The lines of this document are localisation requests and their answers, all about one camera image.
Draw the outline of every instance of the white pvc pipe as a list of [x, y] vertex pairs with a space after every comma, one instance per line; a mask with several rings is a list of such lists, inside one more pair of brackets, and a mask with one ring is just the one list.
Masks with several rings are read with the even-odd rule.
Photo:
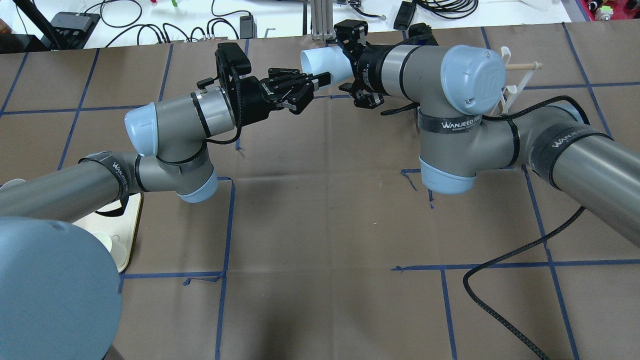
[[351, 64], [339, 46], [320, 47], [300, 52], [302, 71], [318, 75], [328, 71], [331, 73], [331, 84], [335, 85], [351, 76]]

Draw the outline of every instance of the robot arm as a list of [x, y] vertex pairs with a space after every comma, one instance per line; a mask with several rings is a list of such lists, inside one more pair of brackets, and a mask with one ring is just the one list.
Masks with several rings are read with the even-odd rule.
[[[269, 77], [240, 78], [251, 64], [235, 43], [219, 44], [220, 85], [209, 78], [189, 95], [150, 103], [127, 113], [125, 125], [137, 153], [101, 152], [74, 167], [0, 192], [0, 217], [31, 217], [73, 222], [106, 204], [137, 192], [176, 191], [187, 202], [208, 199], [218, 187], [207, 142], [232, 143], [242, 127], [268, 118], [271, 111], [300, 114], [329, 73], [303, 74], [269, 69]], [[209, 138], [237, 129], [226, 142]]]
[[434, 192], [463, 193], [478, 171], [529, 165], [640, 247], [640, 154], [584, 124], [577, 103], [558, 103], [566, 97], [510, 117], [483, 116], [502, 96], [500, 56], [466, 45], [436, 46], [428, 27], [414, 26], [422, 26], [416, 37], [371, 45], [366, 22], [342, 21], [335, 26], [341, 59], [316, 61], [333, 56], [330, 47], [320, 55], [303, 51], [303, 70], [348, 74], [333, 83], [353, 75], [354, 82], [340, 89], [357, 107], [375, 108], [382, 95], [419, 104], [422, 182]]

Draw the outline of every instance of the blue tape grid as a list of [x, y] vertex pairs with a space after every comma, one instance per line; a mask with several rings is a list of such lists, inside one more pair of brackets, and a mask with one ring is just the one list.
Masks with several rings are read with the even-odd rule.
[[[609, 127], [605, 121], [604, 118], [604, 114], [602, 113], [602, 110], [600, 109], [600, 106], [598, 104], [598, 101], [595, 97], [595, 94], [593, 92], [593, 88], [596, 87], [616, 87], [616, 86], [638, 86], [640, 85], [640, 82], [627, 82], [627, 83], [600, 83], [600, 84], [592, 84], [589, 82], [589, 79], [586, 75], [586, 72], [584, 70], [584, 67], [582, 66], [582, 63], [577, 55], [577, 52], [575, 50], [575, 47], [573, 45], [573, 42], [571, 40], [571, 36], [568, 32], [568, 29], [566, 27], [566, 24], [563, 24], [563, 28], [564, 28], [564, 32], [567, 38], [567, 41], [569, 43], [570, 49], [572, 50], [572, 54], [579, 66], [580, 69], [580, 73], [582, 74], [582, 77], [585, 81], [586, 84], [578, 84], [578, 85], [551, 85], [551, 86], [528, 86], [525, 89], [526, 90], [547, 90], [547, 89], [564, 89], [564, 88], [587, 88], [589, 90], [589, 94], [594, 102], [594, 105], [596, 107], [596, 110], [598, 111], [598, 116], [600, 117], [600, 120], [602, 121], [602, 124], [607, 132], [608, 135], [611, 135], [611, 132], [609, 131]], [[483, 34], [483, 38], [486, 44], [487, 48], [491, 48], [489, 41], [488, 41], [488, 37], [486, 36], [486, 31], [485, 29], [482, 27], [481, 28], [481, 32]], [[245, 48], [244, 51], [245, 53], [248, 53], [248, 47], [249, 47], [249, 41], [247, 40], [245, 43]], [[16, 77], [13, 80], [13, 83], [9, 89], [9, 92], [7, 93], [7, 96], [4, 100], [4, 103], [2, 105], [2, 108], [0, 108], [0, 118], [3, 115], [22, 115], [22, 114], [39, 114], [39, 113], [64, 113], [64, 112], [75, 112], [76, 115], [74, 117], [74, 122], [72, 124], [71, 130], [69, 132], [69, 136], [67, 138], [67, 143], [65, 144], [65, 149], [63, 151], [63, 154], [61, 156], [61, 160], [60, 160], [60, 164], [59, 164], [59, 168], [62, 166], [63, 162], [64, 162], [64, 158], [66, 156], [66, 152], [68, 150], [68, 145], [70, 143], [70, 140], [72, 138], [73, 135], [73, 131], [75, 128], [75, 124], [77, 123], [77, 118], [79, 116], [79, 113], [82, 111], [100, 111], [100, 110], [122, 110], [122, 109], [133, 109], [133, 108], [137, 108], [140, 107], [142, 105], [135, 105], [135, 106], [105, 106], [105, 107], [96, 107], [96, 108], [82, 108], [82, 103], [84, 101], [84, 97], [86, 96], [86, 92], [88, 89], [88, 86], [90, 84], [92, 75], [93, 75], [93, 71], [95, 69], [95, 65], [97, 62], [97, 58], [99, 56], [99, 52], [100, 50], [96, 50], [96, 54], [95, 57], [93, 59], [93, 63], [92, 63], [92, 67], [90, 70], [90, 73], [88, 75], [87, 78], [87, 82], [85, 84], [84, 90], [83, 90], [83, 95], [81, 97], [79, 106], [75, 109], [73, 108], [69, 108], [69, 109], [55, 109], [55, 110], [27, 110], [27, 111], [6, 111], [6, 107], [9, 103], [10, 97], [15, 89], [15, 86], [19, 80], [19, 77], [23, 71], [24, 65], [26, 63], [26, 60], [28, 58], [28, 53], [26, 53], [24, 55], [24, 57], [22, 58], [22, 61], [20, 63], [20, 66], [18, 68], [18, 71], [16, 73]], [[170, 50], [169, 50], [169, 54], [168, 54], [168, 58], [167, 58], [167, 64], [165, 67], [165, 71], [164, 71], [164, 77], [163, 77], [163, 82], [162, 82], [162, 87], [161, 87], [161, 91], [159, 94], [159, 100], [161, 100], [163, 98], [163, 94], [164, 94], [164, 88], [166, 86], [166, 78], [168, 75], [168, 69], [169, 69], [169, 65], [170, 65], [170, 61], [171, 61], [171, 57], [172, 57], [172, 53], [173, 53], [173, 44], [170, 45]], [[323, 97], [328, 97], [330, 99], [347, 99], [349, 98], [349, 95], [344, 95], [344, 94], [339, 94], [339, 95], [323, 95], [323, 96], [317, 96], [317, 98], [323, 98]], [[236, 143], [236, 149], [239, 149], [239, 141]], [[406, 176], [408, 178], [408, 176], [406, 174], [408, 173], [413, 173], [413, 172], [420, 172], [419, 169], [406, 169], [403, 172], [403, 175]], [[538, 226], [539, 229], [541, 231], [541, 234], [544, 233], [544, 227], [542, 225], [541, 222], [541, 217], [540, 217], [540, 211], [537, 208], [537, 203], [535, 201], [535, 194], [533, 193], [533, 189], [531, 188], [531, 182], [528, 179], [528, 173], [525, 173], [525, 177], [527, 178], [527, 185], [530, 188], [530, 196], [532, 199], [532, 205], [534, 207], [534, 212], [536, 213], [536, 220], [538, 221]], [[192, 278], [206, 278], [206, 277], [210, 277], [213, 278], [213, 281], [217, 281], [218, 279], [222, 279], [222, 286], [221, 286], [221, 294], [220, 294], [220, 307], [218, 309], [218, 333], [217, 333], [217, 337], [216, 337], [216, 360], [218, 360], [220, 358], [220, 345], [221, 345], [221, 333], [222, 333], [222, 324], [223, 324], [223, 314], [224, 314], [224, 303], [225, 303], [225, 297], [226, 297], [226, 285], [227, 285], [227, 270], [228, 270], [228, 259], [229, 259], [229, 252], [230, 252], [230, 238], [231, 238], [231, 232], [232, 232], [232, 221], [233, 221], [233, 207], [234, 207], [234, 201], [235, 201], [235, 192], [236, 192], [236, 188], [235, 188], [235, 184], [233, 182], [233, 180], [231, 178], [228, 177], [219, 177], [218, 178], [219, 181], [225, 181], [225, 180], [229, 180], [232, 181], [232, 193], [231, 193], [231, 199], [230, 199], [230, 209], [229, 209], [229, 216], [228, 216], [228, 225], [227, 225], [227, 243], [226, 243], [226, 249], [225, 249], [225, 262], [224, 262], [224, 267], [223, 267], [223, 271], [221, 272], [184, 272], [184, 273], [161, 273], [161, 274], [121, 274], [120, 278], [120, 285], [119, 285], [119, 291], [122, 290], [122, 285], [124, 282], [124, 279], [142, 279], [142, 278], [167, 278], [167, 277], [186, 277], [187, 279], [192, 279]], [[433, 194], [431, 193], [431, 191], [429, 191], [429, 200], [433, 201]], [[574, 359], [579, 359], [579, 354], [577, 352], [577, 346], [575, 344], [575, 340], [573, 339], [573, 333], [570, 327], [570, 323], [568, 320], [568, 316], [566, 315], [566, 309], [564, 306], [564, 300], [562, 298], [562, 293], [561, 293], [561, 289], [560, 289], [560, 285], [557, 281], [557, 274], [555, 272], [555, 267], [558, 266], [594, 266], [594, 265], [640, 265], [640, 259], [613, 259], [613, 260], [587, 260], [587, 261], [554, 261], [552, 256], [551, 256], [551, 251], [550, 249], [548, 249], [548, 247], [546, 247], [545, 245], [545, 251], [547, 252], [547, 262], [540, 262], [540, 263], [501, 263], [501, 264], [496, 264], [494, 266], [491, 266], [492, 268], [534, 268], [534, 267], [549, 267], [552, 270], [552, 277], [554, 278], [554, 286], [556, 287], [556, 293], [558, 296], [558, 301], [560, 303], [561, 306], [561, 311], [563, 313], [563, 320], [565, 323], [565, 327], [567, 330], [567, 335], [570, 339], [570, 344], [572, 346], [572, 352], [573, 352], [573, 356]], [[447, 283], [446, 283], [446, 274], [445, 271], [446, 270], [460, 270], [460, 269], [471, 269], [475, 266], [477, 266], [478, 264], [452, 264], [452, 265], [414, 265], [414, 266], [405, 266], [405, 267], [400, 267], [397, 266], [396, 268], [392, 269], [393, 271], [413, 271], [413, 270], [439, 270], [441, 271], [441, 278], [442, 278], [442, 286], [443, 286], [443, 296], [444, 296], [444, 302], [445, 302], [445, 311], [447, 312], [447, 325], [449, 327], [449, 338], [450, 338], [450, 342], [451, 342], [451, 354], [453, 359], [457, 359], [457, 352], [456, 352], [456, 347], [455, 347], [455, 339], [454, 339], [454, 333], [453, 333], [453, 325], [452, 325], [452, 320], [451, 320], [451, 309], [449, 306], [449, 298], [448, 298], [448, 291], [447, 291]]]
[[183, 285], [187, 286], [192, 280], [217, 282], [222, 280], [220, 290], [220, 305], [218, 307], [218, 325], [216, 329], [216, 360], [220, 360], [220, 347], [222, 344], [222, 325], [225, 312], [225, 299], [227, 297], [227, 271], [229, 270], [229, 255], [231, 251], [231, 236], [233, 232], [234, 208], [236, 204], [236, 184], [230, 177], [218, 177], [218, 181], [231, 181], [231, 195], [229, 197], [229, 212], [227, 217], [227, 235], [225, 242], [225, 260], [222, 271], [210, 272], [168, 272], [152, 274], [127, 274], [120, 275], [119, 292], [122, 292], [122, 285], [125, 279], [166, 279], [183, 277], [186, 278]]
[[67, 157], [69, 144], [71, 143], [71, 138], [74, 135], [74, 129], [76, 128], [78, 117], [80, 116], [80, 109], [82, 108], [84, 97], [86, 96], [87, 90], [89, 90], [89, 84], [91, 83], [91, 78], [93, 77], [95, 64], [98, 62], [98, 56], [100, 56], [100, 49], [96, 49], [95, 51], [95, 56], [93, 57], [93, 63], [91, 64], [91, 70], [89, 70], [89, 76], [86, 78], [86, 83], [84, 84], [84, 90], [82, 91], [82, 96], [80, 96], [80, 102], [78, 103], [78, 107], [76, 109], [76, 115], [74, 116], [73, 123], [71, 123], [71, 129], [69, 129], [69, 135], [67, 136], [67, 142], [65, 144], [65, 148], [62, 150], [62, 156], [60, 156], [60, 163], [58, 164], [58, 170], [62, 169], [62, 164], [64, 164], [65, 158]]

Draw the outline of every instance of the light blue joint cap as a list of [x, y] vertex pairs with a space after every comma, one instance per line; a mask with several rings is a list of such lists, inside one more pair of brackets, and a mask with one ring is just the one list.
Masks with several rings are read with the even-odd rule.
[[156, 105], [150, 103], [129, 111], [124, 117], [127, 134], [133, 147], [142, 156], [158, 153], [158, 119]]
[[442, 91], [456, 110], [478, 115], [493, 109], [502, 96], [507, 70], [498, 53], [456, 45], [440, 67]]
[[202, 202], [212, 197], [213, 194], [216, 193], [217, 189], [218, 189], [218, 176], [216, 175], [216, 169], [214, 168], [213, 171], [211, 172], [211, 176], [209, 177], [209, 180], [207, 180], [207, 182], [204, 183], [204, 185], [202, 185], [198, 190], [187, 195], [178, 194], [178, 196], [180, 197], [180, 199], [186, 202], [195, 204], [196, 202]]
[[422, 174], [422, 184], [432, 192], [455, 195], [463, 193], [472, 187], [476, 177], [457, 176], [438, 170], [420, 159], [420, 173]]

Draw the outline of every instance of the white table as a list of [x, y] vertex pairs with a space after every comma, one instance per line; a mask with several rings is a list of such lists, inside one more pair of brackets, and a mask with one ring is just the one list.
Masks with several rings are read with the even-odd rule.
[[[467, 28], [474, 26], [501, 26], [518, 24], [548, 24], [557, 22], [571, 22], [567, 11], [560, 0], [553, 0], [553, 4], [546, 12], [541, 12], [521, 2], [484, 3], [488, 0], [480, 0], [480, 5], [471, 16], [460, 20], [441, 19], [420, 7], [417, 8], [413, 23], [425, 22], [435, 29], [439, 28]], [[36, 0], [38, 9], [51, 20], [58, 12], [81, 12], [87, 7], [99, 3], [99, 0]], [[163, 22], [172, 23], [187, 34], [195, 26], [204, 27], [211, 19], [211, 2], [207, 0], [178, 0], [178, 7], [174, 7], [170, 0], [157, 0], [152, 4], [150, 0], [139, 0], [143, 7], [142, 17], [137, 24], [153, 23], [161, 26]], [[368, 13], [386, 15], [387, 20], [371, 19], [360, 16], [348, 6], [333, 6], [334, 23], [344, 19], [363, 19], [369, 23], [369, 31], [391, 31], [396, 17], [400, 0], [363, 0], [362, 10]], [[217, 0], [214, 11], [227, 13], [232, 10], [249, 10], [253, 13], [257, 23], [257, 33], [263, 37], [267, 28], [268, 37], [290, 37], [302, 35], [302, 2], [275, 1], [275, 0]], [[139, 10], [134, 3], [117, 1], [105, 6], [104, 16], [112, 24], [127, 24], [135, 19]], [[238, 28], [236, 14], [227, 19]], [[0, 17], [7, 22], [16, 33], [24, 33], [22, 23], [15, 11], [12, 0], [0, 0]], [[27, 18], [22, 15], [28, 33], [42, 36], [42, 33]], [[104, 47], [123, 29], [115, 29], [100, 22], [86, 47]], [[228, 26], [216, 25], [216, 36], [234, 38], [234, 34]], [[138, 29], [132, 29], [122, 35], [112, 46], [134, 45]], [[169, 28], [172, 40], [184, 39], [177, 30]], [[156, 36], [149, 29], [145, 29], [141, 35], [141, 44], [156, 43]]]

